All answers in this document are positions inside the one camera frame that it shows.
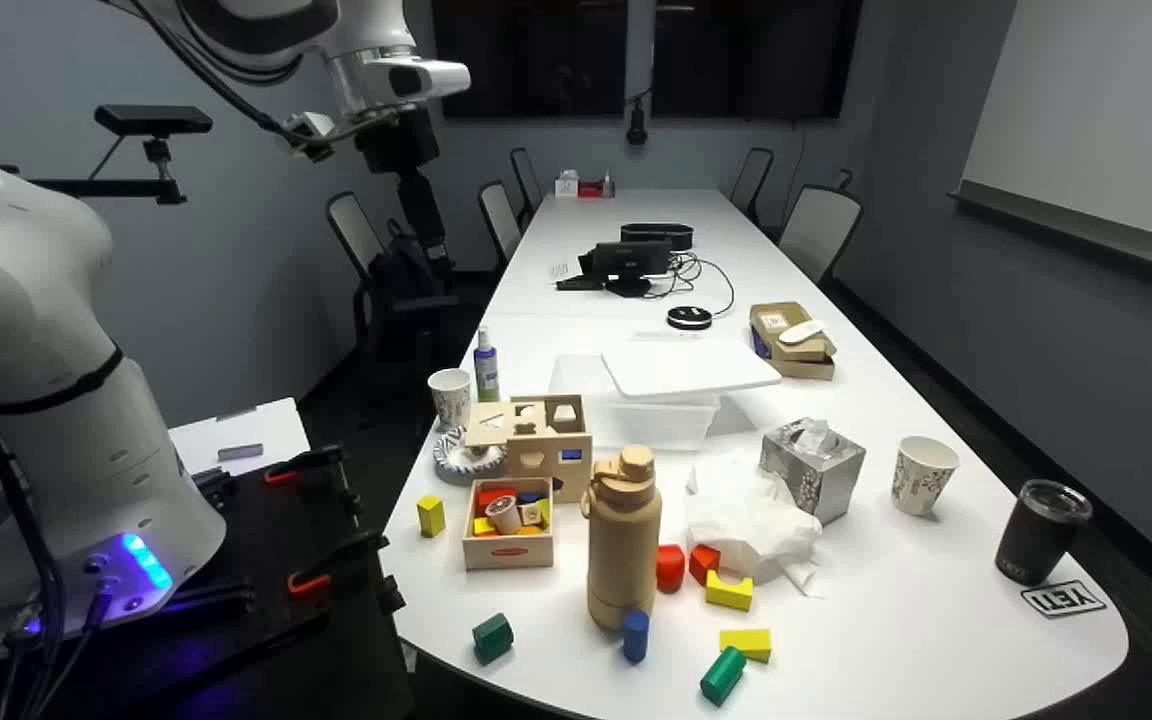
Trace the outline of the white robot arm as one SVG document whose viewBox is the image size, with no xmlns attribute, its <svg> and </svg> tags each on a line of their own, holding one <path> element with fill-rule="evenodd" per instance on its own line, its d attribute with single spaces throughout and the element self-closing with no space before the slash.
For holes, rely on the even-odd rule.
<svg viewBox="0 0 1152 720">
<path fill-rule="evenodd" d="M 278 126 L 302 154 L 473 84 L 466 64 L 415 49 L 404 0 L 109 5 L 216 84 L 322 61 L 341 107 Z M 0 169 L 0 658 L 161 611 L 228 538 L 144 368 L 90 307 L 109 256 L 85 201 Z"/>
</svg>

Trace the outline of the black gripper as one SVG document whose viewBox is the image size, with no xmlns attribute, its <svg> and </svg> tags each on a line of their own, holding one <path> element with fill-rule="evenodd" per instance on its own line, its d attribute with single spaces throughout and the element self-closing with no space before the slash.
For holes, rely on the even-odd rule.
<svg viewBox="0 0 1152 720">
<path fill-rule="evenodd" d="M 354 146 L 371 172 L 412 172 L 440 154 L 431 115 L 423 107 L 359 126 Z"/>
</svg>

